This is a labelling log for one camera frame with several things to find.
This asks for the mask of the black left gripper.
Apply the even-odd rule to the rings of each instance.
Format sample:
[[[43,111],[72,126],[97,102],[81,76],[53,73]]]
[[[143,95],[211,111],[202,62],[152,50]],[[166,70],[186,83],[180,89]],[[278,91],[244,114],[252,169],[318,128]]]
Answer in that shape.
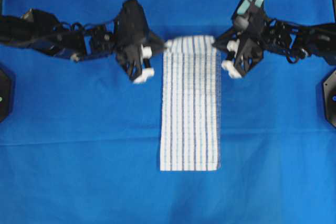
[[[114,18],[114,37],[116,61],[133,83],[146,80],[143,76],[142,48],[145,55],[157,55],[167,49],[165,41],[149,29],[138,0],[123,2]]]

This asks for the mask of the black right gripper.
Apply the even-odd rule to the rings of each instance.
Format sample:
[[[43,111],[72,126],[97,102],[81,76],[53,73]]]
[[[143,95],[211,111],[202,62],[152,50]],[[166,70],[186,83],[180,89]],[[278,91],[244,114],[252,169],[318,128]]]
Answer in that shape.
[[[260,38],[266,26],[264,1],[240,0],[232,14],[233,26],[213,42],[213,47],[227,52],[222,68],[232,79],[243,78],[263,59]]]

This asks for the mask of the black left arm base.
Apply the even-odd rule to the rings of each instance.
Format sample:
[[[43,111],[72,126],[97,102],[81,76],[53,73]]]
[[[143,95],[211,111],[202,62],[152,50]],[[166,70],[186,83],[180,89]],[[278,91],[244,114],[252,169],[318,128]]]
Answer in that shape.
[[[13,111],[15,82],[15,74],[1,63],[1,123]]]

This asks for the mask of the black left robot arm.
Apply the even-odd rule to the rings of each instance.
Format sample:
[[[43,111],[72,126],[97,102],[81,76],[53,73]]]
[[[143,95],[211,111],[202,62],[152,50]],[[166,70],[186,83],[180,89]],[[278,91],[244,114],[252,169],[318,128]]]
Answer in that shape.
[[[1,44],[73,62],[115,54],[131,82],[146,82],[155,74],[150,59],[166,49],[164,40],[149,28],[137,0],[123,2],[111,22],[112,31],[107,23],[69,24],[60,22],[52,13],[30,9],[22,17],[1,16]]]

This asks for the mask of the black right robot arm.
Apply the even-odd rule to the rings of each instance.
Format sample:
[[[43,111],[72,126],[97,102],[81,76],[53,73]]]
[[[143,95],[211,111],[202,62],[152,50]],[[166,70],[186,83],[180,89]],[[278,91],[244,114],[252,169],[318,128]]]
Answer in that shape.
[[[265,0],[240,0],[232,26],[213,42],[225,52],[222,68],[242,78],[264,58],[264,52],[285,56],[290,64],[312,55],[335,65],[335,24],[305,26],[267,16]]]

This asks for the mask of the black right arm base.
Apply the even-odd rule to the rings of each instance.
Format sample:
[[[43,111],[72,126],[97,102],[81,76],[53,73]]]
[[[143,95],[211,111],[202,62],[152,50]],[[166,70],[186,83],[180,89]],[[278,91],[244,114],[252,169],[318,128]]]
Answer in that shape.
[[[335,128],[335,70],[323,80],[322,91],[325,119]]]

